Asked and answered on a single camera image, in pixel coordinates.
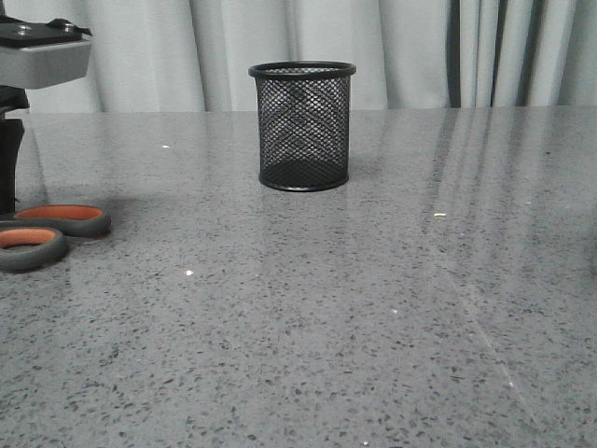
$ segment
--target table surface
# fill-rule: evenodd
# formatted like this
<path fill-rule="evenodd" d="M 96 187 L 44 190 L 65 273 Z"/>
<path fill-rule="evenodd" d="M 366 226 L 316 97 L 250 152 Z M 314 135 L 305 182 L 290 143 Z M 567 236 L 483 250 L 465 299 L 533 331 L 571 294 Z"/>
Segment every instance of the table surface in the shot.
<path fill-rule="evenodd" d="M 255 113 L 31 115 L 2 446 L 594 447 L 597 108 L 355 111 L 350 180 L 257 181 Z"/>

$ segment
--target scissors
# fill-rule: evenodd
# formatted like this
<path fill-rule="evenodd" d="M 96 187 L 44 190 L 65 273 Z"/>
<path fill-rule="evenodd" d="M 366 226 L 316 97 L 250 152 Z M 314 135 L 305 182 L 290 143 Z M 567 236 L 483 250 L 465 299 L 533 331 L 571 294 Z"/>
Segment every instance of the scissors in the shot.
<path fill-rule="evenodd" d="M 61 259 L 67 236 L 106 234 L 110 216 L 89 205 L 42 205 L 0 215 L 0 269 L 22 271 Z M 16 245 L 29 245 L 10 250 Z"/>

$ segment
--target white curtain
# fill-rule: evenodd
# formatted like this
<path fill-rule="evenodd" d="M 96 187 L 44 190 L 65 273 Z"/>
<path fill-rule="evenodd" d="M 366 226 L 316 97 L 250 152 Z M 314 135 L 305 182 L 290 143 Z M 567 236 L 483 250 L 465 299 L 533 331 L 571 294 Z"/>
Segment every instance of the white curtain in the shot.
<path fill-rule="evenodd" d="M 357 65 L 353 109 L 597 105 L 595 0 L 5 0 L 90 27 L 85 78 L 34 112 L 255 110 L 247 68 Z"/>

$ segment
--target granite countertop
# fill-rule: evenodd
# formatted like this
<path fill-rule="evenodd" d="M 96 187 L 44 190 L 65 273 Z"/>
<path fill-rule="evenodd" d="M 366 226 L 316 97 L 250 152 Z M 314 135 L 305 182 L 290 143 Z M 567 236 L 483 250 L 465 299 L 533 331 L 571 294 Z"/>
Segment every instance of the granite countertop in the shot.
<path fill-rule="evenodd" d="M 31 115 L 0 446 L 594 447 L 597 108 L 354 112 L 350 180 L 257 181 L 255 113 Z"/>

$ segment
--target mesh pen holder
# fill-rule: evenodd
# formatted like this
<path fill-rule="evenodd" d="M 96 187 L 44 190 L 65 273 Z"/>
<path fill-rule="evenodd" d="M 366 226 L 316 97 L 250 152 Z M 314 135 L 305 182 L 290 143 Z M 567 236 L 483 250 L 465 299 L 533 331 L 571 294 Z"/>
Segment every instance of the mesh pen holder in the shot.
<path fill-rule="evenodd" d="M 319 191 L 348 180 L 350 63 L 263 63 L 257 84 L 259 181 L 274 189 Z"/>

